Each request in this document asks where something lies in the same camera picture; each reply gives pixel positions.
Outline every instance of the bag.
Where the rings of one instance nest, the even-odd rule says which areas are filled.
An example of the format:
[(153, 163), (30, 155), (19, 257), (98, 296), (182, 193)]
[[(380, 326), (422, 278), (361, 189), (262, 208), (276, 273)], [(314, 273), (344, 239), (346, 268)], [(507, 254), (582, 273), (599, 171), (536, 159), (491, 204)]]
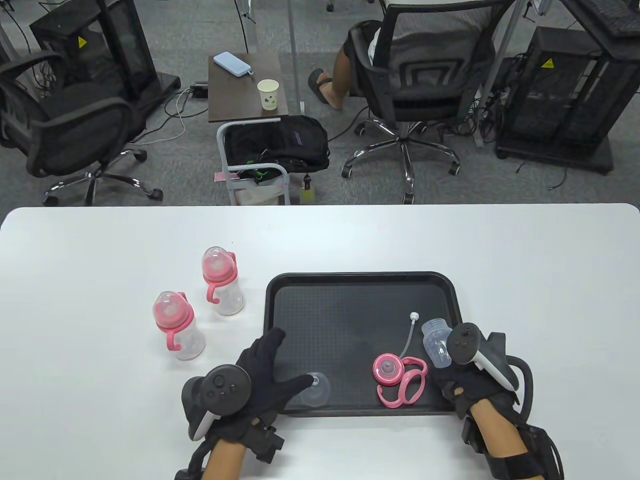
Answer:
[[(225, 133), (225, 152), (229, 165), (277, 163), (289, 173), (325, 170), (331, 153), (326, 130), (315, 118), (304, 115), (285, 116), (279, 122), (233, 125)], [(239, 174), (257, 184), (279, 175), (274, 168)]]

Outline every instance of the person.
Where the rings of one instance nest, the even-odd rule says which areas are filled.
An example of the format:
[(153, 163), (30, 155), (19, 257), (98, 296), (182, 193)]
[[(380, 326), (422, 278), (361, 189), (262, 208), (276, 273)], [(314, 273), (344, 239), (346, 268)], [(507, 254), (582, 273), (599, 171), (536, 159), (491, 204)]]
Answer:
[[(313, 377), (301, 375), (285, 382), (273, 380), (273, 364), (278, 347), (285, 338), (279, 328), (273, 328), (257, 339), (253, 345), (244, 350), (237, 365), (242, 367), (252, 381), (252, 393), (247, 405), (230, 419), (222, 418), (211, 426), (212, 433), (219, 437), (211, 451), (209, 461), (202, 472), (202, 480), (238, 480), (241, 475), (243, 460), (247, 448), (233, 440), (240, 424), (255, 424), (258, 418), (273, 408), (283, 408), (295, 395), (311, 386)], [(443, 390), (451, 388), (454, 392), (456, 410), (466, 410), (476, 422), (489, 455), (494, 458), (507, 458), (527, 453), (518, 429), (513, 423), (517, 412), (500, 413), (494, 403), (496, 397), (500, 402), (513, 408), (515, 400), (512, 392), (506, 392), (486, 372), (479, 371), (471, 365), (451, 365), (444, 369), (431, 369), (431, 378)], [(531, 480), (543, 480), (542, 476), (531, 477)]]
[[(424, 0), (401, 0), (396, 3), (404, 5), (424, 4)], [(460, 39), (459, 35), (451, 36), (451, 33), (465, 32), (472, 36), (479, 36), (480, 32), (489, 25), (491, 19), (492, 9), (489, 7), (443, 13), (415, 13), (405, 17), (401, 15), (398, 17), (394, 28), (394, 41), (398, 38), (406, 39), (414, 34), (428, 35), (429, 45), (424, 44), (424, 38), (418, 41), (420, 45), (416, 45), (421, 55), (431, 58), (432, 55), (442, 55), (443, 52), (446, 52), (443, 58), (448, 58), (449, 56), (464, 58), (468, 56), (469, 52), (463, 54), (463, 51), (469, 47), (471, 49), (475, 48), (475, 43), (468, 44), (464, 38)], [(362, 36), (369, 44), (367, 56), (371, 65), (373, 65), (381, 27), (382, 21), (380, 20), (366, 20), (352, 27), (360, 29)], [(347, 36), (346, 41), (335, 57), (333, 76), (321, 68), (315, 69), (309, 75), (307, 84), (323, 104), (327, 104), (336, 110), (342, 109), (344, 98), (351, 91), (353, 80), (351, 78), (352, 62), (355, 61), (355, 55), (351, 38)], [(392, 86), (399, 82), (395, 76), (392, 72)], [(430, 75), (426, 75), (419, 77), (419, 82), (432, 83), (433, 79), (430, 78)], [(371, 88), (367, 83), (363, 83), (360, 87), (365, 91)]]

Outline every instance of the bottle cap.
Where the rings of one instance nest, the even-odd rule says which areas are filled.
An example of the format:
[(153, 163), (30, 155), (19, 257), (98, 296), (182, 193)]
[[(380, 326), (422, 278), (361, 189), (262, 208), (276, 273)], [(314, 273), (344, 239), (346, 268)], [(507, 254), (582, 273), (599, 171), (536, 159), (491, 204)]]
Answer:
[(318, 408), (326, 405), (331, 396), (331, 385), (329, 379), (320, 372), (309, 372), (314, 378), (314, 382), (311, 387), (306, 388), (300, 392), (300, 401), (305, 406)]
[(202, 257), (202, 274), (210, 282), (224, 282), (236, 271), (231, 254), (220, 246), (212, 246)]
[(156, 324), (162, 328), (177, 328), (189, 319), (189, 303), (176, 292), (162, 292), (154, 304)]
[(400, 357), (393, 353), (383, 353), (373, 362), (373, 376), (378, 383), (392, 387), (400, 382), (404, 365)]

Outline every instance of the chair base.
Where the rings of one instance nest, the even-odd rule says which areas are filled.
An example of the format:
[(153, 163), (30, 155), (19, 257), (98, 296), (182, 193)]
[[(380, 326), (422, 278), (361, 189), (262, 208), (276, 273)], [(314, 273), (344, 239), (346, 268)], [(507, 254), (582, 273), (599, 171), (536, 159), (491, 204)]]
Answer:
[(400, 133), (396, 134), (392, 130), (390, 130), (383, 122), (376, 120), (374, 118), (367, 118), (360, 124), (358, 124), (354, 133), (356, 135), (363, 135), (365, 132), (365, 125), (367, 123), (373, 124), (376, 128), (383, 131), (385, 134), (391, 137), (391, 140), (381, 141), (380, 143), (374, 143), (373, 145), (369, 145), (368, 147), (363, 148), (362, 150), (358, 150), (354, 152), (351, 157), (345, 162), (342, 167), (342, 176), (345, 179), (351, 178), (351, 173), (353, 170), (353, 164), (360, 160), (363, 156), (370, 152), (374, 152), (375, 150), (380, 150), (381, 148), (393, 147), (395, 145), (400, 147), (400, 151), (402, 152), (402, 166), (404, 169), (404, 181), (406, 182), (406, 191), (403, 197), (404, 204), (412, 204), (413, 203), (413, 185), (415, 183), (413, 176), (413, 165), (411, 163), (411, 156), (409, 155), (409, 144), (415, 143), (418, 145), (423, 145), (425, 147), (432, 148), (434, 150), (438, 150), (440, 152), (446, 153), (450, 157), (453, 158), (451, 165), (449, 166), (449, 175), (457, 175), (460, 173), (460, 159), (456, 155), (456, 153), (451, 150), (449, 147), (441, 144), (441, 143), (433, 143), (430, 141), (421, 141), (410, 138), (411, 133), (416, 130), (422, 128), (422, 122), (413, 122), (413, 123), (400, 123)]
[(142, 190), (142, 192), (144, 192), (144, 194), (149, 199), (157, 200), (158, 202), (160, 202), (163, 199), (163, 192), (159, 188), (149, 188), (143, 181), (134, 179), (132, 177), (126, 177), (125, 175), (116, 175), (114, 173), (107, 173), (107, 171), (119, 160), (130, 154), (132, 154), (139, 162), (144, 162), (145, 160), (147, 160), (146, 150), (127, 148), (126, 150), (121, 151), (118, 156), (116, 156), (108, 164), (100, 165), (94, 172), (85, 172), (84, 175), (77, 175), (75, 177), (70, 177), (54, 183), (44, 193), (44, 200), (42, 201), (42, 204), (46, 207), (55, 207), (60, 202), (58, 200), (58, 197), (55, 196), (57, 192), (71, 185), (76, 185), (82, 182), (89, 182), (89, 186), (84, 197), (84, 205), (87, 207), (91, 207), (93, 205), (93, 201), (95, 200), (95, 190), (98, 181), (102, 181), (103, 179), (117, 180), (118, 182), (123, 182), (131, 185), (132, 187)]

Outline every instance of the black glove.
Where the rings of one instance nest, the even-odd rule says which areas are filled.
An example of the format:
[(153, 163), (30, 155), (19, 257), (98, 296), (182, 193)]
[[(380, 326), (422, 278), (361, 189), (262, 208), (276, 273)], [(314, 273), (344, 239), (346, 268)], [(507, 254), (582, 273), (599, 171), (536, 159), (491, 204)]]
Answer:
[[(455, 404), (456, 414), (459, 418), (471, 415), (470, 409), (480, 400), (491, 401), (500, 414), (515, 425), (523, 424), (520, 414), (513, 408), (518, 403), (518, 397), (514, 392), (506, 390), (486, 370), (480, 370), (475, 364), (450, 366), (437, 369), (430, 368), (429, 376), (440, 387), (447, 400)], [(456, 395), (454, 391), (462, 387), (464, 392)]]
[(284, 337), (282, 329), (272, 328), (240, 354), (236, 365), (251, 379), (251, 396), (238, 412), (214, 421), (206, 438), (214, 435), (231, 442), (240, 441), (252, 423), (271, 425), (289, 400), (311, 386), (314, 381), (311, 375), (274, 381), (273, 362)]

